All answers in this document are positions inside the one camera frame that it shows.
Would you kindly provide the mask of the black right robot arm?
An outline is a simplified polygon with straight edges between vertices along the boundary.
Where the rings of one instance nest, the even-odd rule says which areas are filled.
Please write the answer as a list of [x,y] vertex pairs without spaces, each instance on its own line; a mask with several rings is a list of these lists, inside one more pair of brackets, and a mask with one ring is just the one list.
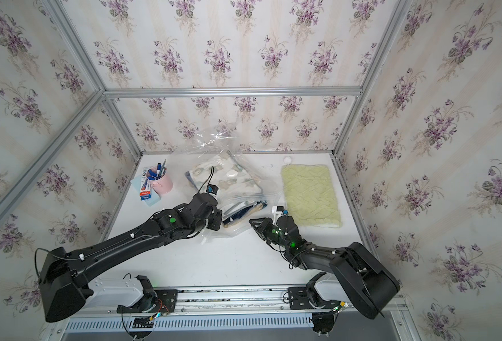
[[321,247],[305,240],[293,217],[277,220],[254,218],[249,224],[262,241],[281,254],[290,269],[319,270],[306,284],[305,297],[316,309],[327,308],[332,301],[323,298],[316,288],[319,279],[332,274],[343,290],[337,301],[349,302],[359,313],[374,319],[398,294],[398,280],[359,242],[347,247]]

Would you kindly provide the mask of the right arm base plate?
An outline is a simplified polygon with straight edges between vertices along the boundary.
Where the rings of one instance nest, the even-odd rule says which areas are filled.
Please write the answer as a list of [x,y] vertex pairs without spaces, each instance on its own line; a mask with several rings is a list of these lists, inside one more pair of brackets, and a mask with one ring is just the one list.
[[324,300],[314,288],[307,286],[289,287],[287,294],[291,310],[328,309],[329,311],[338,311],[347,307],[347,304],[342,301]]

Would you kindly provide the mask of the light green blanket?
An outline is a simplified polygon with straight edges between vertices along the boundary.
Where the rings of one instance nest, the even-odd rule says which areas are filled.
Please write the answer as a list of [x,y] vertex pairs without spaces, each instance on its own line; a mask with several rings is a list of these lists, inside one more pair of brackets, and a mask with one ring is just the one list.
[[325,165],[283,166],[281,177],[286,207],[299,227],[342,227],[338,199]]

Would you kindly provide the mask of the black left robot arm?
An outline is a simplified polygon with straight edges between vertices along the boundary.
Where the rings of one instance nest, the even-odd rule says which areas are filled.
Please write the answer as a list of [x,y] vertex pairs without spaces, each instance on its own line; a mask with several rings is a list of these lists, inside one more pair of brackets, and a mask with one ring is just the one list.
[[216,196],[196,193],[189,203],[154,213],[127,232],[90,247],[45,249],[36,272],[45,321],[62,321],[82,309],[93,295],[89,283],[107,270],[147,251],[191,239],[204,229],[218,231],[222,210]]

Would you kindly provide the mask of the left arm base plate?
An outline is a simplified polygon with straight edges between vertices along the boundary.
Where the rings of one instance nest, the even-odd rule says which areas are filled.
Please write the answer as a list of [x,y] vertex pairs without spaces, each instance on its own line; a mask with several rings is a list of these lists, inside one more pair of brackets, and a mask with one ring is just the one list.
[[143,295],[134,305],[118,305],[117,313],[173,313],[175,311],[178,290],[162,289],[148,292]]

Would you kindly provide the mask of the clear plastic vacuum bag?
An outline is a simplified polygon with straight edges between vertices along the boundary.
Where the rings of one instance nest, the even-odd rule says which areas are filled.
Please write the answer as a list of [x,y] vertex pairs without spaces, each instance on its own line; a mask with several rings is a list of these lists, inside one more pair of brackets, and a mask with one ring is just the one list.
[[234,124],[200,130],[171,154],[168,163],[174,184],[190,196],[208,186],[218,187],[216,200],[222,219],[218,231],[205,233],[211,240],[243,233],[250,228],[250,218],[256,214],[269,217],[282,198],[279,181],[239,150]]

